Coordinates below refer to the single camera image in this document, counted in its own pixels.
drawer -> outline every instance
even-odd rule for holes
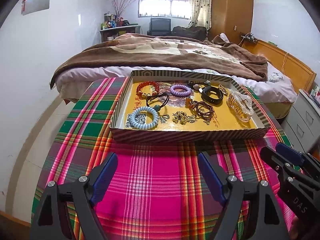
[[[309,102],[301,94],[299,94],[297,101],[293,104],[293,107],[297,110],[306,125],[309,127],[313,136],[316,138],[319,137],[320,117],[309,104]]]
[[[294,134],[292,128],[288,124],[286,120],[284,120],[281,124],[282,129],[285,133],[285,135],[289,138],[289,141],[291,142],[292,148],[295,149],[298,152],[303,152],[304,150],[302,148],[301,143],[299,142],[297,136]]]
[[[308,152],[316,141],[308,126],[293,107],[286,118],[294,134],[298,138],[305,152]]]

black leather bracelet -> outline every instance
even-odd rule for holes
[[[216,95],[218,96],[218,99],[212,98],[210,97],[208,94],[213,91],[216,93]],[[221,90],[219,88],[216,87],[212,87],[212,86],[207,86],[206,88],[204,88],[201,92],[201,98],[209,103],[212,103],[214,105],[218,105],[221,103],[222,99],[223,99],[223,93],[221,92]]]

dark cushion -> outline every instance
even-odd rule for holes
[[[191,38],[204,41],[207,38],[207,29],[202,26],[184,28],[176,26],[172,30],[172,36]]]

curtain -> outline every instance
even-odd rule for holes
[[[192,17],[188,27],[203,26],[211,28],[211,2],[212,0],[190,0]]]

yellow tray bottom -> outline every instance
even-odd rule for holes
[[[170,86],[173,84],[186,84],[185,82],[159,82],[160,93],[165,91],[170,91]],[[128,127],[130,115],[136,108],[141,106],[146,106],[146,100],[138,98],[136,95],[137,86],[140,83],[134,83],[132,86],[131,96],[129,98],[127,108],[125,111],[125,119],[124,119],[124,127],[125,129],[132,129]],[[147,86],[142,89],[144,93],[150,93],[153,90],[153,86]],[[196,101],[203,101],[201,98],[201,94],[198,91],[192,91],[191,98]],[[150,106],[161,105],[162,102],[159,101],[165,100],[165,97],[156,98],[153,101],[149,101]],[[210,104],[213,106],[215,111],[214,118],[210,121],[210,124],[204,122],[204,120],[199,117],[196,112],[191,111],[189,108],[185,106],[186,98],[177,98],[173,95],[170,96],[169,103],[162,107],[159,112],[159,123],[152,130],[160,130],[160,131],[213,131],[213,130],[242,130],[242,129],[250,129],[257,128],[252,119],[249,122],[244,123],[241,122],[235,116],[235,113],[232,109],[230,109],[227,105],[228,97],[224,96],[222,102],[219,105]],[[188,119],[190,122],[187,122],[185,125],[180,123],[174,123],[172,121],[173,114],[177,111],[183,111],[187,113]],[[146,114],[146,123],[152,122],[152,115],[146,112],[141,112],[141,114]]]

